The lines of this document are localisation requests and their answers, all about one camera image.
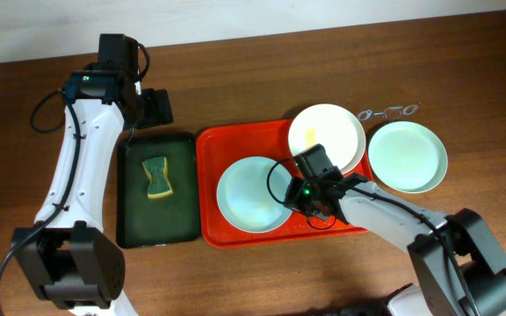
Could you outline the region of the green and yellow sponge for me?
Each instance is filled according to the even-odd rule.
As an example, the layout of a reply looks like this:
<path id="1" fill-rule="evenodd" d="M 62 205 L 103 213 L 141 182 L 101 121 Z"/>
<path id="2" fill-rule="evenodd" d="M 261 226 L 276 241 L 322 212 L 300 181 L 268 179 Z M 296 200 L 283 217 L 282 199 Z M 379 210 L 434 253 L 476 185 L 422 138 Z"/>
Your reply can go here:
<path id="1" fill-rule="evenodd" d="M 149 158 L 142 163 L 142 167 L 149 180 L 148 198 L 165 198 L 173 193 L 168 178 L 168 160 L 165 156 Z"/>

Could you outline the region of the cream white plate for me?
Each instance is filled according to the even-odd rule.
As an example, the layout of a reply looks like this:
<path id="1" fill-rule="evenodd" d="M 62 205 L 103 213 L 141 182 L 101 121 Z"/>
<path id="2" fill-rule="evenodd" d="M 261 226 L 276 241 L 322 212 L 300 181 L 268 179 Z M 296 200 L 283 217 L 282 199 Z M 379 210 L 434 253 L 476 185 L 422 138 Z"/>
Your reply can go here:
<path id="1" fill-rule="evenodd" d="M 316 104 L 301 111 L 290 125 L 288 147 L 292 155 L 323 145 L 334 166 L 345 174 L 361 162 L 365 131 L 350 111 L 334 104 Z"/>

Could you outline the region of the light blue plate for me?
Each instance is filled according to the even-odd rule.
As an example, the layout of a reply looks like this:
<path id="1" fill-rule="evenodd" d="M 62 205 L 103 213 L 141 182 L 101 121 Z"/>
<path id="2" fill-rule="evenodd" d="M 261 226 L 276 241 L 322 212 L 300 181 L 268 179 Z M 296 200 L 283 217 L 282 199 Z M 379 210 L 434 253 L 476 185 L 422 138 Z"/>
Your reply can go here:
<path id="1" fill-rule="evenodd" d="M 246 233 L 268 233 L 292 216 L 280 203 L 291 180 L 289 171 L 270 158 L 243 158 L 223 172 L 217 205 L 231 226 Z"/>

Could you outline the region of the pale green plate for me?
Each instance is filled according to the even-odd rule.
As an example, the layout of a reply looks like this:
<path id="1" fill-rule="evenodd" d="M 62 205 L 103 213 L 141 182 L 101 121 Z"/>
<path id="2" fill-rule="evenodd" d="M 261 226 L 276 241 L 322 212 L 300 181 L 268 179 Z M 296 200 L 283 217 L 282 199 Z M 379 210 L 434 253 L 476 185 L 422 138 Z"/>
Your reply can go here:
<path id="1" fill-rule="evenodd" d="M 390 122 L 372 135 L 368 158 L 373 174 L 404 193 L 424 193 L 445 178 L 448 154 L 429 128 L 410 121 Z"/>

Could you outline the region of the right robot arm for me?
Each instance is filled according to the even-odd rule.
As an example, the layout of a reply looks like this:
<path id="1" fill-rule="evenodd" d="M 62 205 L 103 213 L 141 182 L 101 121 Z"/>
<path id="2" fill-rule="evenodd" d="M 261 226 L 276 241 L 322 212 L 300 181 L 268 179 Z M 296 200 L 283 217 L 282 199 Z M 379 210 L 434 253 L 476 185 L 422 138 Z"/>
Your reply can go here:
<path id="1" fill-rule="evenodd" d="M 357 173 L 344 176 L 322 145 L 293 157 L 300 175 L 283 205 L 375 233 L 408 253 L 418 285 L 388 303 L 392 315 L 499 315 L 506 311 L 506 253 L 479 213 L 413 205 Z"/>

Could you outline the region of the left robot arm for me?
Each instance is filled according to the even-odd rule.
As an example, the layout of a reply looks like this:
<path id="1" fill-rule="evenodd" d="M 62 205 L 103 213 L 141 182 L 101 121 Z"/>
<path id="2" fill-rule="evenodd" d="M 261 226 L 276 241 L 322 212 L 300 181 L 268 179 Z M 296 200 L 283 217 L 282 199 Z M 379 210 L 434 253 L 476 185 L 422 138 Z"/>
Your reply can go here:
<path id="1" fill-rule="evenodd" d="M 125 130 L 173 122 L 166 90 L 143 89 L 146 48 L 104 33 L 98 59 L 55 94 L 64 137 L 47 197 L 33 226 L 14 230 L 5 263 L 17 261 L 38 299 L 75 315 L 134 315 L 123 290 L 125 258 L 104 234 L 103 201 L 112 152 Z"/>

